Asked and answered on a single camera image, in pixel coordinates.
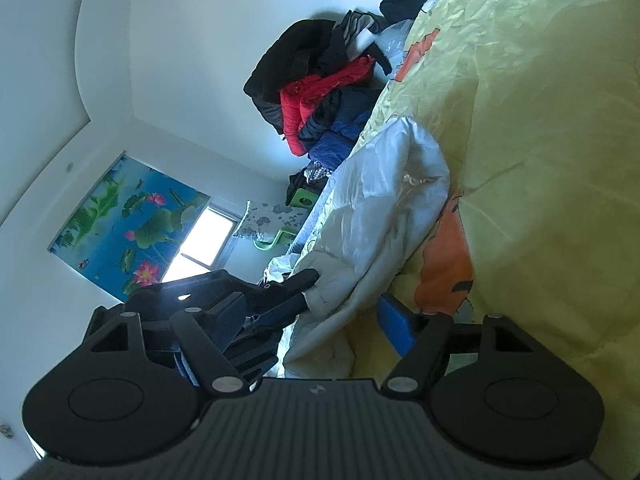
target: window frame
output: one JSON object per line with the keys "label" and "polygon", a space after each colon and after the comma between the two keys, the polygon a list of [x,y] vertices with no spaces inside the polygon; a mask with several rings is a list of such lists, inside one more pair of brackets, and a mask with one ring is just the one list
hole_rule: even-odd
{"label": "window frame", "polygon": [[[236,246],[236,241],[237,241],[236,238],[233,238],[233,233],[235,232],[236,228],[238,227],[238,224],[240,223],[241,218],[238,215],[233,214],[233,213],[231,213],[230,211],[228,211],[226,209],[223,209],[221,207],[216,206],[215,204],[212,204],[211,202],[209,202],[207,204],[206,208],[202,211],[202,213],[204,213],[207,209],[211,209],[218,216],[222,216],[223,218],[226,218],[227,220],[229,220],[230,222],[233,223],[233,227],[231,229],[229,229],[229,232],[226,235],[225,241],[222,242],[222,245],[220,246],[220,250],[218,251],[218,254],[216,254],[216,257],[213,259],[213,262],[210,265],[207,265],[207,264],[201,262],[200,260],[197,260],[196,258],[193,258],[192,256],[189,256],[188,254],[183,253],[182,251],[179,251],[174,256],[174,259],[177,258],[178,256],[182,256],[183,258],[186,258],[190,262],[193,262],[194,264],[197,264],[197,265],[207,269],[209,272],[213,272],[214,270],[223,269],[225,264],[226,264],[226,262],[229,260],[229,256],[231,256],[231,253],[234,250],[234,248]],[[187,239],[189,238],[190,235],[191,235],[191,233],[187,234],[186,238],[184,239],[184,242],[187,241]]]}

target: lotus flower painting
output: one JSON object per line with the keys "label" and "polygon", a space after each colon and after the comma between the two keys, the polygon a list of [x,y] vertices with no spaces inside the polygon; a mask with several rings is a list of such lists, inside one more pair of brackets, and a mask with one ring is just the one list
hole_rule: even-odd
{"label": "lotus flower painting", "polygon": [[49,251],[121,301],[162,280],[209,196],[123,155]]}

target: window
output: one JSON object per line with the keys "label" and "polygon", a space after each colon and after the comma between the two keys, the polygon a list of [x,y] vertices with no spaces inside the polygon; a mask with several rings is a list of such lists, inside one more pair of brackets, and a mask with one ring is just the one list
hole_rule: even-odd
{"label": "window", "polygon": [[172,282],[221,269],[233,248],[231,233],[237,225],[238,219],[234,216],[212,207],[205,209],[162,281]]}

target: floral cushion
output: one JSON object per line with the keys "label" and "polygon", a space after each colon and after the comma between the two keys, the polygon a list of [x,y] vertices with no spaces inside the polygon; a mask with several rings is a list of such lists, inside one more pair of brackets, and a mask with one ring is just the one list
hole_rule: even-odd
{"label": "floral cushion", "polygon": [[249,200],[244,218],[238,224],[233,236],[259,242],[271,243],[280,229],[300,231],[309,211],[300,207],[270,205]]}

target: white comforter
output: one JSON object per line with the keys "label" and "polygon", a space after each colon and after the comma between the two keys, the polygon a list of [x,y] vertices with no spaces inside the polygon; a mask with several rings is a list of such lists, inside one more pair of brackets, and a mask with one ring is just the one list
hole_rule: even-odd
{"label": "white comforter", "polygon": [[436,141],[405,117],[391,117],[371,142],[336,171],[332,210],[311,251],[294,272],[313,268],[284,357],[288,374],[344,378],[353,353],[342,329],[373,306],[438,218],[449,192],[449,169]]}

